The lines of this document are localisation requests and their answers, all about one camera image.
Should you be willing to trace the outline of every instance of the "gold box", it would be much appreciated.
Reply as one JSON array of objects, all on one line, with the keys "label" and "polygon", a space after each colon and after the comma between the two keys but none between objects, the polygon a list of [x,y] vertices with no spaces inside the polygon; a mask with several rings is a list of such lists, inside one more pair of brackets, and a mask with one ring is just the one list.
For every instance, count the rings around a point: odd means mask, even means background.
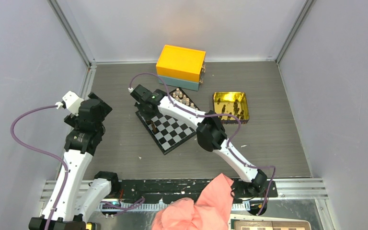
[{"label": "gold box", "polygon": [[[242,124],[246,124],[249,119],[249,109],[244,92],[216,92],[213,96],[214,111],[217,114],[232,114],[237,116]],[[224,116],[219,117],[223,124],[237,124],[235,118]]]}]

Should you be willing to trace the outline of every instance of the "black and white chessboard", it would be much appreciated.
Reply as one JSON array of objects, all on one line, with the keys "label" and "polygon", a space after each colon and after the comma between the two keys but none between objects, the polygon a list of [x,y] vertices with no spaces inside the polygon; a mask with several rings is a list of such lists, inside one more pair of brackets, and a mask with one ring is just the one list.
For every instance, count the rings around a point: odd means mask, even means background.
[{"label": "black and white chessboard", "polygon": [[139,111],[136,112],[136,115],[164,155],[196,135],[196,132],[184,124],[184,122],[162,114],[158,114],[151,119],[158,131],[153,133],[151,123],[148,124],[148,122],[146,122],[146,120],[140,115]]}]

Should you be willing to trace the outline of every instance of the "coral fabric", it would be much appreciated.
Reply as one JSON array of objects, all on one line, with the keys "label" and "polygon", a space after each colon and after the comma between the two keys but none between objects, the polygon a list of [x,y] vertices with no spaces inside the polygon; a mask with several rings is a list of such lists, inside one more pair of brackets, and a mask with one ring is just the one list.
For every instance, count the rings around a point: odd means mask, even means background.
[{"label": "coral fabric", "polygon": [[182,198],[159,211],[152,230],[227,230],[233,181],[220,174],[201,192],[197,202]]}]

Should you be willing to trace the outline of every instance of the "wood grain surface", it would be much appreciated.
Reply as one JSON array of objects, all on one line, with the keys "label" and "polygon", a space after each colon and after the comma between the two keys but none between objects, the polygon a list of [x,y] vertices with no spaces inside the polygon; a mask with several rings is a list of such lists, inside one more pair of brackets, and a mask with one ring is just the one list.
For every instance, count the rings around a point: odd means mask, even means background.
[{"label": "wood grain surface", "polygon": [[[275,165],[276,177],[310,176],[304,151],[274,62],[212,62],[206,64],[199,91],[185,90],[203,111],[213,109],[214,92],[246,92],[251,120],[233,139],[234,146],[254,165]],[[212,178],[221,172],[238,177],[218,155],[199,147],[196,137],[163,155],[136,117],[135,100],[127,91],[133,76],[156,72],[155,64],[99,65],[92,91],[113,111],[106,118],[106,133],[85,179],[98,171],[118,173],[120,179]],[[140,76],[133,87],[164,89],[155,77]],[[236,125],[225,125],[231,135]]]}]

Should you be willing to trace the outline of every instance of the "purple cable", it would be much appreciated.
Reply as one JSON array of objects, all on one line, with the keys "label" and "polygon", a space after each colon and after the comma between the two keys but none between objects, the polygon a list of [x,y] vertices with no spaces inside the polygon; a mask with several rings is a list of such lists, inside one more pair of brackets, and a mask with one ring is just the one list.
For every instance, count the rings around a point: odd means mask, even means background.
[{"label": "purple cable", "polygon": [[133,83],[133,80],[134,80],[135,78],[137,78],[138,76],[141,76],[141,75],[153,75],[153,76],[157,77],[157,78],[158,78],[158,79],[163,83],[163,85],[164,85],[164,87],[165,87],[165,89],[166,89],[167,98],[168,98],[168,99],[169,99],[169,101],[173,104],[173,106],[175,106],[175,107],[177,107],[177,108],[181,109],[182,111],[184,111],[184,112],[186,112],[186,113],[189,113],[189,114],[191,114],[191,115],[193,115],[193,116],[196,116],[196,117],[230,116],[230,117],[234,118],[234,119],[236,120],[236,122],[238,122],[238,128],[237,128],[237,129],[236,129],[236,131],[232,134],[232,136],[230,136],[230,137],[228,138],[228,141],[227,141],[227,143],[226,143],[226,147],[229,149],[229,152],[232,154],[232,156],[234,156],[234,158],[235,158],[237,161],[239,161],[241,164],[243,164],[243,165],[245,165],[245,166],[247,166],[247,167],[249,167],[249,168],[252,168],[252,169],[270,169],[270,168],[273,168],[273,174],[272,174],[272,176],[270,177],[270,181],[269,181],[269,184],[268,184],[268,187],[267,187],[267,191],[266,191],[266,194],[265,194],[265,196],[264,196],[264,200],[263,200],[263,205],[262,205],[262,207],[260,208],[259,212],[257,213],[257,215],[259,216],[259,215],[260,215],[260,213],[262,212],[263,208],[265,207],[266,203],[267,203],[267,199],[268,199],[268,195],[269,195],[270,186],[271,186],[271,184],[272,184],[272,181],[273,181],[273,179],[274,179],[274,175],[275,175],[275,173],[276,173],[276,167],[275,167],[274,165],[269,165],[269,166],[259,166],[259,167],[258,167],[258,166],[253,166],[253,165],[248,165],[248,164],[246,164],[245,162],[243,162],[243,161],[242,161],[238,156],[236,156],[236,154],[235,154],[235,153],[230,149],[229,144],[231,143],[231,141],[232,141],[232,139],[235,137],[235,135],[236,135],[236,134],[238,134],[238,132],[239,132],[239,130],[241,129],[241,126],[242,126],[242,123],[241,123],[241,121],[239,120],[239,118],[238,118],[238,117],[236,117],[236,116],[234,116],[234,115],[232,115],[232,114],[210,114],[210,115],[198,115],[198,114],[196,114],[196,113],[193,113],[193,112],[189,111],[188,109],[185,109],[185,108],[183,108],[183,107],[181,107],[181,106],[178,106],[178,104],[176,104],[176,103],[174,103],[174,102],[173,102],[173,100],[172,100],[172,98],[171,98],[170,94],[168,93],[168,92],[169,92],[169,90],[168,90],[168,88],[167,88],[167,84],[166,84],[166,82],[164,82],[164,80],[163,80],[159,75],[154,74],[154,73],[140,73],[140,74],[138,74],[138,75],[134,76],[134,77],[132,78],[132,80],[130,80],[129,88],[131,88],[131,89],[132,89],[132,83]]},{"label": "purple cable", "polygon": [[116,205],[113,205],[112,203],[110,202],[107,202],[107,201],[102,201],[101,203],[104,203],[106,204],[108,207],[113,207],[113,208],[117,208],[117,209],[120,209],[122,210],[121,212],[118,212],[116,213],[114,216],[119,216],[119,215],[122,215],[124,214],[125,212],[127,212],[128,210],[132,210],[132,209],[135,209],[139,206],[141,206],[143,203],[145,202],[145,198],[142,197],[140,198],[139,200],[137,200],[135,203],[133,203],[131,206],[129,207],[120,207],[120,206],[116,206]]},{"label": "purple cable", "polygon": [[26,147],[27,149],[30,149],[30,150],[33,150],[33,151],[36,151],[36,152],[40,152],[44,155],[47,155],[49,157],[52,157],[54,159],[56,159],[57,161],[61,162],[61,164],[63,165],[64,167],[64,170],[65,170],[65,173],[64,173],[64,180],[63,180],[63,183],[61,184],[61,187],[60,187],[60,190],[58,192],[58,195],[56,197],[56,199],[54,200],[54,203],[53,203],[53,207],[51,208],[51,211],[50,211],[50,214],[48,215],[48,218],[47,218],[47,221],[46,221],[46,224],[45,224],[45,230],[48,230],[48,226],[50,224],[50,221],[51,221],[51,218],[53,217],[53,214],[54,214],[54,211],[56,210],[56,207],[57,207],[57,204],[60,200],[60,197],[61,197],[61,194],[63,193],[64,191],[64,187],[66,186],[66,182],[67,182],[67,178],[68,178],[68,175],[69,175],[69,168],[67,166],[67,164],[63,161],[63,159],[61,159],[59,156],[53,154],[53,153],[50,153],[50,152],[47,152],[47,151],[44,151],[44,150],[41,150],[41,149],[38,149],[38,148],[35,148],[33,146],[30,146],[26,143],[24,143],[23,141],[19,140],[19,138],[15,135],[15,125],[16,123],[22,119],[23,117],[29,115],[29,114],[32,114],[34,112],[37,112],[37,111],[40,111],[40,110],[44,110],[44,109],[51,109],[51,108],[56,108],[57,106],[56,105],[49,105],[49,106],[44,106],[44,107],[40,107],[40,108],[37,108],[37,109],[34,109],[34,110],[31,110],[29,112],[26,112],[22,115],[20,115],[18,118],[16,118],[13,122],[12,122],[12,125],[11,125],[11,135],[12,135],[12,138],[18,142],[20,145]]}]

